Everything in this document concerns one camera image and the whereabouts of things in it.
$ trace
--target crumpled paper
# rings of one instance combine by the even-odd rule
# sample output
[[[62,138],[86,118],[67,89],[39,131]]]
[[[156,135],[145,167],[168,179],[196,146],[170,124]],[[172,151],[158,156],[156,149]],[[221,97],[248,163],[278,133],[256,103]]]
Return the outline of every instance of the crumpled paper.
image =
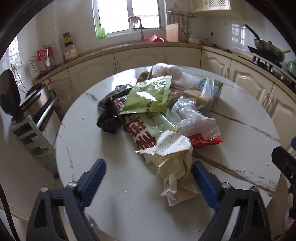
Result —
[[[192,145],[190,139],[173,131],[165,131],[156,146],[137,153],[143,154],[146,163],[157,166],[157,174],[164,181],[164,192],[170,206],[193,198],[200,190],[190,173]]]

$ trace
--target round table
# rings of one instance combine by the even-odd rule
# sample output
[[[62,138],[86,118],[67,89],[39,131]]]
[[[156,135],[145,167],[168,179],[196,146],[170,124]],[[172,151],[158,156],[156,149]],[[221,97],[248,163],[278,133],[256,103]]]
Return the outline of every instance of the round table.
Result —
[[[208,71],[180,66],[198,78],[221,81],[220,99],[209,116],[215,118],[222,143],[194,152],[221,182],[235,188],[259,188],[267,205],[280,171],[271,161],[280,145],[276,128],[260,103],[237,84]],[[127,70],[89,88],[67,111],[59,128],[56,159],[63,185],[78,180],[98,158],[107,164],[106,175],[86,208],[99,228],[121,241],[198,240],[214,215],[202,195],[169,207],[163,180],[146,165],[129,133],[104,133],[96,122],[97,103],[115,86],[136,82],[151,67]],[[237,210],[224,235],[228,240]]]

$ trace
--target pan handle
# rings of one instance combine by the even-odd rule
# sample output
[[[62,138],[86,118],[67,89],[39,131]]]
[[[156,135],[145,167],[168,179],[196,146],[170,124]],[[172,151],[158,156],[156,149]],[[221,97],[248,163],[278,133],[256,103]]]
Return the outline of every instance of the pan handle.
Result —
[[[261,40],[260,39],[260,37],[259,37],[259,35],[249,26],[249,25],[247,25],[247,24],[244,24],[244,26],[247,28],[247,29],[249,29],[254,35],[255,35],[255,37],[256,37],[256,39],[258,39],[259,41]]]

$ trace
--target white bowl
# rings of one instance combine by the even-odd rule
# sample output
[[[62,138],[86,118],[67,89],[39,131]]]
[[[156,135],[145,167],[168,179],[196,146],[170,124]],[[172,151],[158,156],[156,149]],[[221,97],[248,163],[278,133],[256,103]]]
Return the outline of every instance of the white bowl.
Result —
[[[198,38],[198,36],[197,36],[197,35],[195,35],[195,34],[191,34],[191,35],[189,35],[189,38],[191,38],[191,39],[197,39],[197,38]]]
[[[199,39],[193,39],[193,38],[189,38],[188,42],[192,44],[201,44]]]

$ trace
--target upper cabinet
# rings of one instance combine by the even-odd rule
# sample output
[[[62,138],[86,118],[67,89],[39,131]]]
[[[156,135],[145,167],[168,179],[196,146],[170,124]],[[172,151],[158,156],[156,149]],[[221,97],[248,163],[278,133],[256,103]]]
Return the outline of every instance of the upper cabinet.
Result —
[[[296,136],[296,103],[277,85],[274,86],[266,111],[274,122],[281,146],[290,152],[290,142]]]
[[[117,73],[113,53],[84,61],[68,70],[78,96],[101,80]]]
[[[118,72],[163,62],[163,47],[131,49],[114,53]]]
[[[163,56],[164,62],[167,64],[200,68],[200,49],[163,47]]]
[[[252,68],[233,60],[229,79],[244,88],[251,96],[267,106],[274,83]]]
[[[77,99],[71,77],[67,69],[50,77],[54,90],[59,99],[61,109],[66,112]]]
[[[200,68],[229,79],[231,59],[223,55],[202,50]]]
[[[244,0],[189,0],[191,12],[212,18],[246,20]]]

